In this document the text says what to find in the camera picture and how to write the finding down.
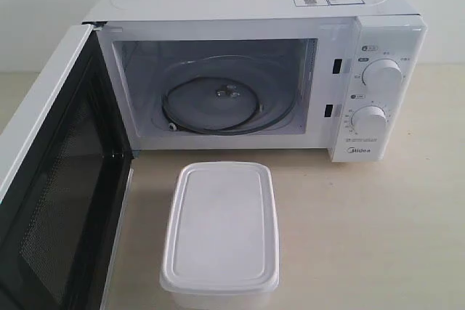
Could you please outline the white lidded plastic container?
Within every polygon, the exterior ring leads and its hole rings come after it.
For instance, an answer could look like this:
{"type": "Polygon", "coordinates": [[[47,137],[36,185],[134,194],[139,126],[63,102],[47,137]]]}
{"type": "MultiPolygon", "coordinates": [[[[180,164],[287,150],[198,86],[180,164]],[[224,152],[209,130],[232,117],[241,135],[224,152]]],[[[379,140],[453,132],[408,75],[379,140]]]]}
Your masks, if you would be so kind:
{"type": "Polygon", "coordinates": [[[260,163],[191,163],[177,178],[161,287],[181,309],[263,309],[280,281],[278,215],[260,163]]]}

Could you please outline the white microwave door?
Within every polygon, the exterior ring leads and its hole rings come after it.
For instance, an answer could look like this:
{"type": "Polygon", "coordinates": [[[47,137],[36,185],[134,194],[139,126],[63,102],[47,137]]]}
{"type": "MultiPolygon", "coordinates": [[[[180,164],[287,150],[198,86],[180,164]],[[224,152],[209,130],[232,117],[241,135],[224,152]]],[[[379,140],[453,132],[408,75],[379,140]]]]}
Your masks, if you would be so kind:
{"type": "Polygon", "coordinates": [[[1,307],[101,309],[132,149],[100,27],[69,28],[1,133],[1,307]]]}

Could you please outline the white Midea microwave body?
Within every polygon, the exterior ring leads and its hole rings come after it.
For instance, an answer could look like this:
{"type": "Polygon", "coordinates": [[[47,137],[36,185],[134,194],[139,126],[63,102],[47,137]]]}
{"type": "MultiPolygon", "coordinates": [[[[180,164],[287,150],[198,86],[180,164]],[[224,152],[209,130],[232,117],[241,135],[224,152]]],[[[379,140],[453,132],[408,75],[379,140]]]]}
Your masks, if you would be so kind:
{"type": "Polygon", "coordinates": [[[407,0],[296,7],[293,0],[99,0],[85,23],[98,33],[131,149],[324,149],[333,162],[377,161],[410,83],[426,24],[407,0]],[[298,97],[281,122],[251,134],[170,131],[161,112],[167,68],[238,55],[300,64],[298,97]],[[369,91],[363,71],[389,59],[400,67],[397,91],[369,91]],[[354,112],[380,107],[382,134],[360,134],[354,112]]]}

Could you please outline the glass turntable plate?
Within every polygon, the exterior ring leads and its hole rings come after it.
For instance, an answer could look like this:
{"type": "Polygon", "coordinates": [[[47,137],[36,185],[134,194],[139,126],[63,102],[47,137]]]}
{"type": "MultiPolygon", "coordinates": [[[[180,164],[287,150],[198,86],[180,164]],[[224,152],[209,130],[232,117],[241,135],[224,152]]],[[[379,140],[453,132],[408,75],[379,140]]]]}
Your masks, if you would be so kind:
{"type": "Polygon", "coordinates": [[[300,64],[238,55],[177,63],[161,80],[170,131],[235,136],[281,122],[298,97],[300,64]]]}

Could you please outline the white lower timer knob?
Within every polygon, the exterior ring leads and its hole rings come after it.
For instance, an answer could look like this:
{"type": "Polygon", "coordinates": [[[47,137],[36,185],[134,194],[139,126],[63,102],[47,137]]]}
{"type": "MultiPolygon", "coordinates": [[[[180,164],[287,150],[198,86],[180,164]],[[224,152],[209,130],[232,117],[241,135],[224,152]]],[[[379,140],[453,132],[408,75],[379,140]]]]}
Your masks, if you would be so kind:
{"type": "Polygon", "coordinates": [[[387,118],[380,107],[370,105],[354,112],[351,124],[360,134],[382,134],[387,127],[387,118]]]}

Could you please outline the white upper power knob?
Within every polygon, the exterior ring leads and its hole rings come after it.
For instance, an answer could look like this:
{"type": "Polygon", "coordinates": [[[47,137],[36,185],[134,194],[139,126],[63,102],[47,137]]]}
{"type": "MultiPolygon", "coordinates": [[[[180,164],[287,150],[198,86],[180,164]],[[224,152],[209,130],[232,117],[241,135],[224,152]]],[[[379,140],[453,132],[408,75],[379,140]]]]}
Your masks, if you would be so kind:
{"type": "Polygon", "coordinates": [[[381,59],[367,66],[363,71],[362,80],[369,91],[387,93],[400,88],[403,75],[394,60],[381,59]]]}

